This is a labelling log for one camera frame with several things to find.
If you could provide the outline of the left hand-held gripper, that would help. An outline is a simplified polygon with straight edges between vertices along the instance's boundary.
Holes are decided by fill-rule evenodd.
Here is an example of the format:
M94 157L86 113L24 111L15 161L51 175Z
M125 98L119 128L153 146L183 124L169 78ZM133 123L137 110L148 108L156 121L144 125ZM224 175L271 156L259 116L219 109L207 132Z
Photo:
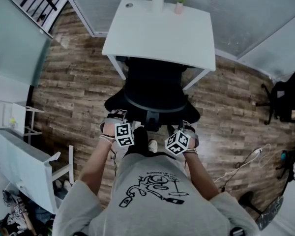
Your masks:
M100 124L101 132L103 131L105 122L111 122L115 124L114 137L103 134L101 136L110 142L116 141L120 147L134 145L134 135L131 128L131 123L127 120L126 114L126 110L112 110Z

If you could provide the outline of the person's left hand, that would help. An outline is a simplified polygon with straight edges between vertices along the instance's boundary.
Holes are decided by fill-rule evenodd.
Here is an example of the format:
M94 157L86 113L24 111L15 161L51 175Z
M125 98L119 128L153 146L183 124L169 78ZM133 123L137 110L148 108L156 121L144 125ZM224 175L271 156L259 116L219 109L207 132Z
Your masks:
M111 123L111 122L105 122L104 126L103 126L102 134L110 136L110 137L114 137L115 136L115 124Z

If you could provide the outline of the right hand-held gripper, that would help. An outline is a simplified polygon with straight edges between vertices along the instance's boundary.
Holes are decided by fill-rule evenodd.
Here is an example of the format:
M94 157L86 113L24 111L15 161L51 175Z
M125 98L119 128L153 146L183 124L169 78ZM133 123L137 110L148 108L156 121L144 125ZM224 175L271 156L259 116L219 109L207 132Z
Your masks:
M199 137L194 127L187 121L182 121L177 128L167 126L169 138L165 140L165 149L173 155L196 153Z

